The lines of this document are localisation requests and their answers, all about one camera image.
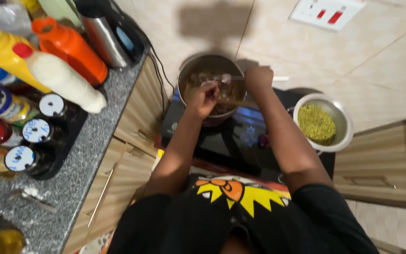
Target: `red switch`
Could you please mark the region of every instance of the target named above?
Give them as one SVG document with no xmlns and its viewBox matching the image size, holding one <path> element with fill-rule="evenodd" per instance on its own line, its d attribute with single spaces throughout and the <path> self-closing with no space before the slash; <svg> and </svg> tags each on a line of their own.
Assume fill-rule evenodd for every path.
<svg viewBox="0 0 406 254">
<path fill-rule="evenodd" d="M 325 14 L 325 9 L 322 9 L 320 12 L 319 12 L 319 15 L 317 15 L 317 18 L 318 19 L 320 19 L 324 14 Z"/>
<path fill-rule="evenodd" d="M 342 15 L 342 11 L 335 12 L 335 14 L 333 14 L 333 16 L 328 21 L 328 23 L 332 24 L 332 25 L 335 24 L 336 21 L 339 19 L 339 17 L 341 17 L 341 15 Z"/>
</svg>

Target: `person's arm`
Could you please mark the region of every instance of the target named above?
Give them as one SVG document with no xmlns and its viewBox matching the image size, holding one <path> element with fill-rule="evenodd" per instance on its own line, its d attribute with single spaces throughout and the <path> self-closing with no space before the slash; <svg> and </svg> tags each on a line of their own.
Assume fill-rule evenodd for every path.
<svg viewBox="0 0 406 254">
<path fill-rule="evenodd" d="M 214 95 L 207 98 L 206 92 L 211 89 L 215 89 Z M 144 196 L 156 193 L 174 195 L 181 190 L 189 175 L 192 154 L 203 119 L 216 105 L 214 98 L 217 98 L 218 93 L 217 82 L 209 82 L 202 85 L 195 93 L 194 99 L 187 103 L 172 140 L 150 176 Z"/>
<path fill-rule="evenodd" d="M 333 186 L 316 151 L 275 95 L 272 80 L 269 67 L 245 71 L 247 90 L 264 117 L 273 154 L 290 193 L 309 183 Z"/>
</svg>

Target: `wall socket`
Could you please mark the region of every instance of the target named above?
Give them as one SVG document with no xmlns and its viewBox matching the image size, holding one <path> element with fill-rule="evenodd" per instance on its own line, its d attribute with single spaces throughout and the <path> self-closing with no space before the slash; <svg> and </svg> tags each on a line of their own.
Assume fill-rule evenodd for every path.
<svg viewBox="0 0 406 254">
<path fill-rule="evenodd" d="M 339 31 L 365 5 L 354 0 L 300 0 L 289 19 Z"/>
</svg>

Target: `person's hand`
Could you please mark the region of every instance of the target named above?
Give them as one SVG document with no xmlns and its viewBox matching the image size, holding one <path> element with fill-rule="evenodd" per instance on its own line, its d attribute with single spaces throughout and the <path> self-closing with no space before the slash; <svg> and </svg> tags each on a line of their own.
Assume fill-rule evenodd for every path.
<svg viewBox="0 0 406 254">
<path fill-rule="evenodd" d="M 205 82 L 197 90 L 192 101 L 187 105 L 189 109 L 198 114 L 203 120 L 208 117 L 214 106 L 217 104 L 216 98 L 219 97 L 219 87 L 217 81 Z"/>
<path fill-rule="evenodd" d="M 273 71 L 269 66 L 249 67 L 245 70 L 244 77 L 245 86 L 251 95 L 272 87 Z"/>
</svg>

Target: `black t-shirt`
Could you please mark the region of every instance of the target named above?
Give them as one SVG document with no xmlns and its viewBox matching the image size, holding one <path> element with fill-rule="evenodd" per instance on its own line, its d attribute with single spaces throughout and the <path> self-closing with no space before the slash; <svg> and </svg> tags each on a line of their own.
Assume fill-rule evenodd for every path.
<svg viewBox="0 0 406 254">
<path fill-rule="evenodd" d="M 219 253 L 233 231 L 253 253 L 378 253 L 334 189 L 309 184 L 291 196 L 238 176 L 189 176 L 170 197 L 142 198 L 123 213 L 107 254 Z"/>
</svg>

